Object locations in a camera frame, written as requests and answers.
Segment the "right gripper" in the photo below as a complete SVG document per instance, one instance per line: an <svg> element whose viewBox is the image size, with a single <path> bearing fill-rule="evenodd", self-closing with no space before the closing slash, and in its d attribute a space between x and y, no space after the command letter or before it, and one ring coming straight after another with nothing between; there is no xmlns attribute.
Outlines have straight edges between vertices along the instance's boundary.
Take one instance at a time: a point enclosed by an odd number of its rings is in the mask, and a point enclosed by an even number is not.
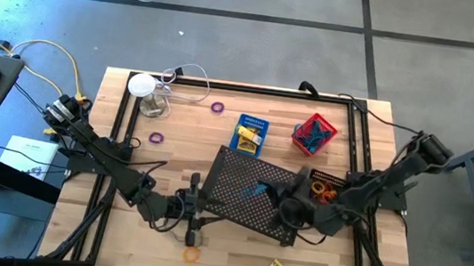
<svg viewBox="0 0 474 266"><path fill-rule="evenodd" d="M257 195L265 194L269 198L270 204L277 210L276 217L280 222L286 220L288 222L297 223L299 222L299 215L312 218L319 208L319 202L311 195L310 184L304 182L308 176L309 168L304 166L291 180L266 178L261 180L261 183L267 186L289 189L298 189L300 187L298 200L266 187L257 187L256 193Z"/></svg>

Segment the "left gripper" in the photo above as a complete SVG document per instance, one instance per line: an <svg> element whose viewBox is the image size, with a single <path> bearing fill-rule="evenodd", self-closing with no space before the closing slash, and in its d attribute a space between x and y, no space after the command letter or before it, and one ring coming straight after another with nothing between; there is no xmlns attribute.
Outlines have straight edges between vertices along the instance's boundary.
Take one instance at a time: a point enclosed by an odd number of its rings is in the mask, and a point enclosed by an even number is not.
<svg viewBox="0 0 474 266"><path fill-rule="evenodd" d="M186 246L200 246L201 229L207 224L223 221L222 217L196 216L205 210L208 202L207 192L199 188L201 174L193 173L190 177L189 189L178 189L173 196L169 196L165 212L163 230L172 230L181 220L189 221Z"/></svg>

